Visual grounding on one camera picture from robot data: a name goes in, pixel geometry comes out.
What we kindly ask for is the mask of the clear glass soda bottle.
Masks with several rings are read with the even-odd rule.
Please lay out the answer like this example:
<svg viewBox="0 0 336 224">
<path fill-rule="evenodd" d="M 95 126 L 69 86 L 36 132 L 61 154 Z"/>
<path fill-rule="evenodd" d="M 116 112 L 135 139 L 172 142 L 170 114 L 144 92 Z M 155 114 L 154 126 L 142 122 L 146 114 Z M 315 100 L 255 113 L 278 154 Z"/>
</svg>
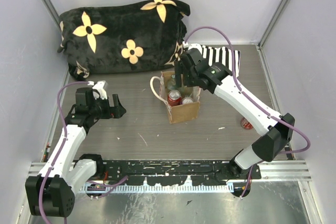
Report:
<svg viewBox="0 0 336 224">
<path fill-rule="evenodd" d="M 178 90 L 178 86 L 176 85 L 176 78 L 174 74 L 171 75 L 170 79 L 167 82 L 167 89 L 169 91 Z"/>
<path fill-rule="evenodd" d="M 180 88 L 180 93 L 181 93 L 181 97 L 189 97 L 192 93 L 193 93 L 193 88 L 192 87 L 181 87 Z"/>
</svg>

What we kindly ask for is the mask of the red cola can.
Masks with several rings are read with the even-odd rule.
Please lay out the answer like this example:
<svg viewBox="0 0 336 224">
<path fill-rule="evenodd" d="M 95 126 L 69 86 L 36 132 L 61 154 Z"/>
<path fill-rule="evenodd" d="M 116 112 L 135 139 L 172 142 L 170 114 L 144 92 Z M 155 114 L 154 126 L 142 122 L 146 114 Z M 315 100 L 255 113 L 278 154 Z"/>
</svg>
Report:
<svg viewBox="0 0 336 224">
<path fill-rule="evenodd" d="M 171 90 L 167 95 L 167 101 L 170 106 L 178 106 L 181 104 L 181 94 L 179 90 Z"/>
</svg>

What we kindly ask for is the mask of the purple Fanta can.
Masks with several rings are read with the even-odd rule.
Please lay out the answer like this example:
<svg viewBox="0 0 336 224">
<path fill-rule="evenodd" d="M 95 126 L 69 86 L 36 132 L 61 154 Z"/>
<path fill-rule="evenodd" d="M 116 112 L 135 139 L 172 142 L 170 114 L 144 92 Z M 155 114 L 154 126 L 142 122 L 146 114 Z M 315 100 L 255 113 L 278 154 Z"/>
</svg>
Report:
<svg viewBox="0 0 336 224">
<path fill-rule="evenodd" d="M 194 100 L 191 98 L 191 97 L 184 97 L 182 99 L 182 104 L 190 104 L 190 103 L 193 103 Z"/>
</svg>

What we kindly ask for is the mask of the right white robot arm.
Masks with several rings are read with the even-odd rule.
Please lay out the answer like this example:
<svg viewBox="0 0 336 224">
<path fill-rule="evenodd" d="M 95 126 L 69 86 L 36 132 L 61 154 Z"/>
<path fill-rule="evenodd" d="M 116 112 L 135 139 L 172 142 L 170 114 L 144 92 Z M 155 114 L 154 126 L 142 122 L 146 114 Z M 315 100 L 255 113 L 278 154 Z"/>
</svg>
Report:
<svg viewBox="0 0 336 224">
<path fill-rule="evenodd" d="M 233 177 L 241 179 L 259 162 L 271 162 L 289 143 L 294 117 L 267 107 L 235 79 L 222 63 L 212 65 L 196 48 L 183 52 L 174 63 L 177 86 L 200 87 L 228 102 L 252 124 L 259 139 L 236 154 L 228 165 Z"/>
</svg>

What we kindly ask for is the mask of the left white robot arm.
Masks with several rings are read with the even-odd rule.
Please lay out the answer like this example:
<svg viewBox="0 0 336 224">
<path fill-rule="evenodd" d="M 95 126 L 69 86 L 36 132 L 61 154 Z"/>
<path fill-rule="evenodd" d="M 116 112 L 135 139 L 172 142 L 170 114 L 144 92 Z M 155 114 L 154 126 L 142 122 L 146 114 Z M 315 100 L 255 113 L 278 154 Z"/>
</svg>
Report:
<svg viewBox="0 0 336 224">
<path fill-rule="evenodd" d="M 49 160 L 37 175 L 26 179 L 26 196 L 33 216 L 67 218 L 85 183 L 105 174 L 101 155 L 85 154 L 76 163 L 73 160 L 91 127 L 99 120 L 119 119 L 126 110 L 117 94 L 113 94 L 110 105 L 105 81 L 87 81 L 83 85 L 76 90 L 68 115 L 60 115 L 63 129 Z"/>
</svg>

